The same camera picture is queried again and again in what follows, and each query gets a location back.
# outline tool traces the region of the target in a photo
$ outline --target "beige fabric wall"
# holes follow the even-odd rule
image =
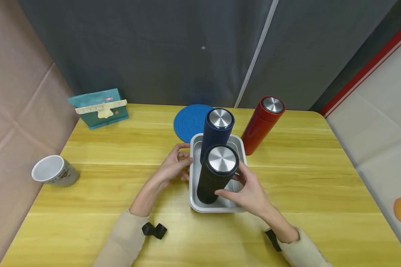
[[[401,41],[384,59],[327,121],[401,242]]]
[[[35,162],[77,121],[65,81],[15,0],[0,0],[0,261],[37,196]]]

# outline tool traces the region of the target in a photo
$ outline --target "yellow wooden tabletop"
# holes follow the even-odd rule
[[[1,266],[91,266],[118,216],[181,140],[181,106],[128,104],[130,118],[89,130],[79,121],[62,156],[79,171],[73,186],[44,185]],[[241,135],[252,109],[229,109]],[[287,111],[248,166],[289,222],[335,266],[401,266],[401,245],[330,130],[314,112]],[[249,213],[200,214],[176,180],[151,215],[168,232],[148,237],[134,266],[288,266]]]

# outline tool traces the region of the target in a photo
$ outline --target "ceramic mug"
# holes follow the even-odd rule
[[[61,156],[51,155],[34,165],[31,177],[37,182],[56,186],[70,186],[79,178],[79,172]]]

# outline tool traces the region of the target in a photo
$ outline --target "red thermos bottle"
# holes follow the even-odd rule
[[[285,104],[280,99],[265,96],[260,100],[242,134],[246,155],[254,153],[284,112]]]

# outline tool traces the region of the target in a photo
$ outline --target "blue silicone coaster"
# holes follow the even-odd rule
[[[174,119],[174,130],[176,135],[185,143],[195,134],[203,132],[205,117],[213,107],[206,105],[190,105],[180,110]]]

